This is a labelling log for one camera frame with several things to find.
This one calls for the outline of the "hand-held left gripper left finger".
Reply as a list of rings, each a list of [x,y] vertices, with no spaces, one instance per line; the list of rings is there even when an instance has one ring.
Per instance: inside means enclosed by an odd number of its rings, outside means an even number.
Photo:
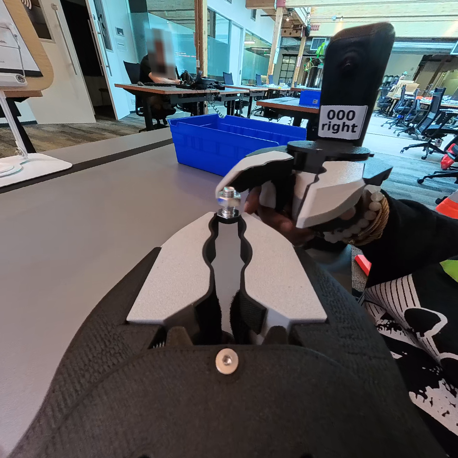
[[[186,329],[190,337],[220,337],[222,313],[212,261],[218,218],[209,212],[170,237],[158,251],[127,322]]]

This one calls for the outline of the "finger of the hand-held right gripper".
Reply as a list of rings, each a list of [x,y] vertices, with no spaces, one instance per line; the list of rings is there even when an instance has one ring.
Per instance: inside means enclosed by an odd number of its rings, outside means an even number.
[[[305,229],[327,223],[354,206],[365,187],[364,163],[326,161],[318,173],[295,174],[293,220]]]
[[[261,187],[260,204],[278,213],[293,207],[295,159],[287,152],[272,150],[244,157],[220,181],[216,194],[225,186],[239,193]]]

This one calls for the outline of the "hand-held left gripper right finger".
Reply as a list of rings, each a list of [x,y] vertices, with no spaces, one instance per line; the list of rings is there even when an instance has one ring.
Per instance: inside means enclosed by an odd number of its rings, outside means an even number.
[[[265,337],[272,327],[289,332],[294,325],[325,323],[328,316],[293,245],[247,213],[238,231],[240,313],[248,328]]]

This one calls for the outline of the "silver hex nut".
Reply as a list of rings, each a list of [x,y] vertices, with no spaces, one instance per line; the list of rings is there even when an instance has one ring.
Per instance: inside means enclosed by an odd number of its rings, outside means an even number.
[[[223,208],[237,207],[241,202],[241,194],[232,186],[225,186],[216,194],[218,205]]]

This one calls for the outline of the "silver hex bolt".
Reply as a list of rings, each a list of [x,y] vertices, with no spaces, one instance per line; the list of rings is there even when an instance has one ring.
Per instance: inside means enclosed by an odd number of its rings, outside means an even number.
[[[240,206],[240,199],[218,200],[219,209],[217,216],[224,223],[230,223],[239,217],[238,207]]]

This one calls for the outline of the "blue plastic bin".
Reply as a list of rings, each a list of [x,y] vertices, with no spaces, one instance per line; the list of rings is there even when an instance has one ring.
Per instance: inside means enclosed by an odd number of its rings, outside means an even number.
[[[302,127],[218,114],[170,119],[169,127],[178,163],[220,176],[256,150],[307,136]]]
[[[319,109],[321,89],[319,88],[303,88],[299,98],[299,106]]]

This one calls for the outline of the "person's right forearm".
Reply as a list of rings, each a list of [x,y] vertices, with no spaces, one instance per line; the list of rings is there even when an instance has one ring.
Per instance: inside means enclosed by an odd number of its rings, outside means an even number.
[[[360,249],[371,262],[366,287],[412,274],[458,254],[457,220],[382,191],[389,215],[381,237]]]

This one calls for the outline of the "green plant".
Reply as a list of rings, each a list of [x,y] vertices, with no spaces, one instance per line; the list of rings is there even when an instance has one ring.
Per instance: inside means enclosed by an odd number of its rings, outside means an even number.
[[[328,46],[328,41],[325,39],[318,48],[315,50],[315,53],[309,58],[305,65],[305,70],[308,72],[313,68],[323,68],[325,52]]]

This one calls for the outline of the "wooden office desk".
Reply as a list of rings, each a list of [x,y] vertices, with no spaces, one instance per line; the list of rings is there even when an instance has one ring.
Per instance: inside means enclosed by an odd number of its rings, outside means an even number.
[[[126,90],[128,93],[134,96],[139,96],[144,103],[144,119],[145,129],[144,131],[151,131],[160,128],[165,128],[160,122],[153,123],[154,117],[151,114],[151,109],[148,99],[152,95],[160,95],[167,97],[172,105],[182,104],[197,104],[198,114],[204,113],[205,103],[214,102],[215,100],[221,99],[221,102],[226,102],[227,115],[233,115],[235,112],[235,102],[241,100],[244,95],[256,96],[264,95],[265,90],[257,90],[252,87],[248,88],[226,88],[224,90],[219,89],[204,89],[195,90],[184,87],[158,87],[158,86],[145,86],[138,84],[115,84],[116,88]]]
[[[279,117],[289,117],[292,119],[292,126],[301,127],[303,120],[306,120],[306,139],[317,140],[319,106],[308,106],[299,103],[299,98],[282,97],[275,99],[258,100],[256,105],[264,110],[264,117],[268,119],[278,119]]]

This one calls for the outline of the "orange traffic cone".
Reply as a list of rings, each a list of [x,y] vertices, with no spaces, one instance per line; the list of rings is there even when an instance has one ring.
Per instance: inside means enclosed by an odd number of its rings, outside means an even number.
[[[453,193],[448,197],[438,198],[436,200],[436,212],[449,218],[458,219],[458,197]]]

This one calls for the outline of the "wooden pillar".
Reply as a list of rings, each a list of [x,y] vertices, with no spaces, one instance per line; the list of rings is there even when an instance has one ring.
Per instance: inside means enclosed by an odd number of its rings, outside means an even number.
[[[196,69],[208,76],[208,2],[194,1]]]

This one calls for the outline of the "black printed shirt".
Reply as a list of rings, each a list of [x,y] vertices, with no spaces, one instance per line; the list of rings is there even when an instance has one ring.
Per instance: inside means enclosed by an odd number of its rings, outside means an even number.
[[[410,400],[449,457],[458,456],[458,261],[366,288],[361,304]]]

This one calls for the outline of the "white sign stand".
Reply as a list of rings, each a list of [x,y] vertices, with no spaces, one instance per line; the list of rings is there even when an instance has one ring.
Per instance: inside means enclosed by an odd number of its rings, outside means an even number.
[[[72,164],[42,153],[28,153],[8,105],[4,91],[0,92],[0,103],[10,130],[13,134],[17,155],[1,160],[0,188],[17,185],[32,179],[42,178],[57,172],[66,171]]]

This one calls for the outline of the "instruction sign board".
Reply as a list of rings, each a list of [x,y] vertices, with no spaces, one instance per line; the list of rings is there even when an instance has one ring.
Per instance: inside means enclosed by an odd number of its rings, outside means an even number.
[[[43,91],[54,79],[49,61],[35,28],[16,0],[1,1],[1,89]]]

